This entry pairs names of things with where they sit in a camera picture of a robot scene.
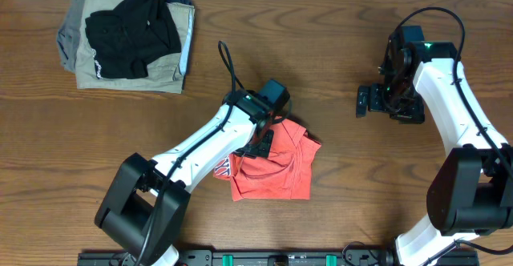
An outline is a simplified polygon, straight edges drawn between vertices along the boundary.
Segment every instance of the red cloth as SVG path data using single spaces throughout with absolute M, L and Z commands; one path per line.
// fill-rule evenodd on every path
M 230 154 L 214 168 L 214 176 L 232 185 L 234 201 L 241 199 L 310 199 L 312 162 L 321 145 L 291 120 L 274 131 L 269 157 L 251 159 Z

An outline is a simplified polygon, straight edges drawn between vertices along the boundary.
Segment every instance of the wood grain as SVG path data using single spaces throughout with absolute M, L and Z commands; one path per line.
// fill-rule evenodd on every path
M 511 0 L 194 0 L 190 72 L 182 95 L 77 90 L 59 65 L 55 34 L 70 0 L 0 2 L 0 265 L 72 265 L 87 249 L 119 248 L 93 224 L 119 164 L 150 158 L 204 125 L 229 90 L 216 43 L 240 80 L 275 78 L 293 113 L 322 142 L 310 201 L 232 202 L 228 183 L 195 190 L 178 245 L 218 249 L 342 248 L 385 244 L 426 212 L 444 160 L 432 118 L 406 126 L 354 118 L 360 84 L 379 79 L 386 37 L 411 11 L 445 6 L 467 27 L 466 74 L 488 118 L 513 140 Z M 458 41 L 443 14 L 414 18 L 427 38 Z M 511 244 L 505 230 L 479 243 Z M 513 256 L 479 253 L 483 265 Z

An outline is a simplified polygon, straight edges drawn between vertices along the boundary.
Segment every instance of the tabletop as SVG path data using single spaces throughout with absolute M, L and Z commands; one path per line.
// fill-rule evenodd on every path
M 73 265 L 86 250 L 119 249 L 93 219 L 119 165 L 150 159 L 217 112 L 230 77 L 225 41 L 248 89 L 277 79 L 293 116 L 322 147 L 310 200 L 233 202 L 226 181 L 193 192 L 179 248 L 341 249 L 388 244 L 426 213 L 445 154 L 429 111 L 421 125 L 355 118 L 357 88 L 378 82 L 387 37 L 410 12 L 444 6 L 467 28 L 463 64 L 494 126 L 513 140 L 511 0 L 193 0 L 196 21 L 182 95 L 77 90 L 55 37 L 71 0 L 0 0 L 0 264 Z M 457 44 L 449 16 L 419 15 L 429 40 Z M 505 248 L 512 230 L 477 242 Z M 513 256 L 479 253 L 482 265 Z

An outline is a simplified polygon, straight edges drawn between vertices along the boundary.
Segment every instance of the black folded shirt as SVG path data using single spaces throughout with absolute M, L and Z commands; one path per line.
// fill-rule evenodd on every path
M 99 78 L 144 78 L 149 63 L 181 52 L 166 0 L 124 0 L 94 12 L 86 18 L 86 36 Z

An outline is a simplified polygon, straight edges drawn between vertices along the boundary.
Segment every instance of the white arm segment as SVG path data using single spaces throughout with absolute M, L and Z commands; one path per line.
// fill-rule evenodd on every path
M 228 105 L 223 105 L 216 116 L 206 125 L 192 134 L 180 145 L 171 150 L 156 155 L 153 159 L 157 162 L 155 168 L 167 175 L 176 158 L 186 152 L 208 133 L 214 131 L 228 113 Z M 213 137 L 194 150 L 176 169 L 171 176 L 172 181 L 184 181 L 189 193 L 196 185 L 227 155 L 246 146 L 251 140 L 256 125 L 249 120 L 249 115 L 238 107 L 233 107 L 232 114 L 222 131 L 218 131 Z M 171 245 L 168 250 L 153 264 L 153 266 L 173 266 L 178 260 L 178 251 Z
M 421 62 L 414 77 L 415 90 L 426 101 L 433 115 L 442 136 L 446 155 L 449 155 L 454 147 L 462 147 L 465 144 L 472 144 L 478 149 L 489 149 L 487 141 L 481 135 L 477 135 L 479 130 L 463 105 L 456 86 L 452 84 L 453 62 L 452 58 L 433 58 L 431 62 Z M 487 134 L 495 145 L 501 148 L 501 143 L 507 141 L 495 130 L 479 106 L 465 78 L 461 62 L 458 63 L 458 78 L 462 80 L 460 85 L 472 110 L 481 124 L 487 128 Z M 402 265 L 419 266 L 424 265 L 428 258 L 435 256 L 455 240 L 473 240 L 477 237 L 479 236 L 474 233 L 442 236 L 430 222 L 429 216 L 425 215 L 411 230 L 395 240 L 395 246 Z

